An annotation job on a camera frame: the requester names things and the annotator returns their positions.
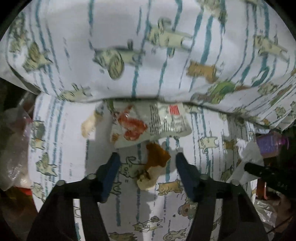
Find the purple plastic bag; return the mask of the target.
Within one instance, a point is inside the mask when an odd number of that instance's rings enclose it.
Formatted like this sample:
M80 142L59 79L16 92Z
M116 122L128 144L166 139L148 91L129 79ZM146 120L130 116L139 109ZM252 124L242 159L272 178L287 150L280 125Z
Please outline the purple plastic bag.
M273 158L280 155L281 149L289 148L289 140L278 132L270 132L256 137L256 143L260 149L260 154L264 159Z

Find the cat patterned white cloth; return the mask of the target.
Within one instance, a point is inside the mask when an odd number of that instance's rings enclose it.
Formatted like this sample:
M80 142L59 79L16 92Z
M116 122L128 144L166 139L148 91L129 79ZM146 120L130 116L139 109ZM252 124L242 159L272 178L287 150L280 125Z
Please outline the cat patterned white cloth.
M295 37L265 1L1 1L1 78L36 94L28 147L39 213L59 180L121 165L99 203L108 240L187 240L197 203L176 168L243 187L252 204L263 166L256 135L295 123ZM192 132L115 148L111 101L182 103ZM102 120L89 134L81 125ZM148 143L171 159L140 190Z

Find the plastic bag with food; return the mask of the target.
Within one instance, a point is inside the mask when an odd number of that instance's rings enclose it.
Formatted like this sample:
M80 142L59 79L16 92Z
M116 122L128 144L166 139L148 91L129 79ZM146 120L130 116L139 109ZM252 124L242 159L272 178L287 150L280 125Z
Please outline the plastic bag with food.
M30 188L28 147L32 120L22 108L1 113L1 189Z

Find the ketchup stained sauce packet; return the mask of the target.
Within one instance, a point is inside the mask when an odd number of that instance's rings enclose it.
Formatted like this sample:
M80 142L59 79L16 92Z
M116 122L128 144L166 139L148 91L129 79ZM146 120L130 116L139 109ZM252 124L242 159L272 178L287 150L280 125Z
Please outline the ketchup stained sauce packet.
M192 132L182 103L111 101L108 110L113 120L110 141L117 149Z

